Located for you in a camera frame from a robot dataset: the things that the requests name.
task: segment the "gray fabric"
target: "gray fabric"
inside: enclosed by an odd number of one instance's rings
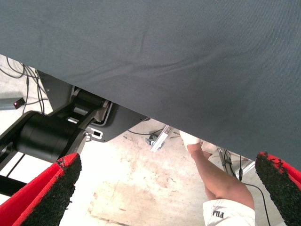
[[[0,0],[0,17],[0,54],[301,169],[299,0]]]

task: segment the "person's leg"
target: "person's leg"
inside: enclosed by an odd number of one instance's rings
[[[206,159],[200,143],[187,145],[187,149],[205,186],[216,199],[233,200],[254,209],[254,200],[247,187]]]
[[[203,151],[203,154],[206,159],[209,159],[209,157],[212,155],[211,153],[206,152],[206,151]],[[206,192],[208,200],[210,201],[210,200],[216,199],[216,196],[206,187],[206,185],[204,187],[205,187],[205,192]]]

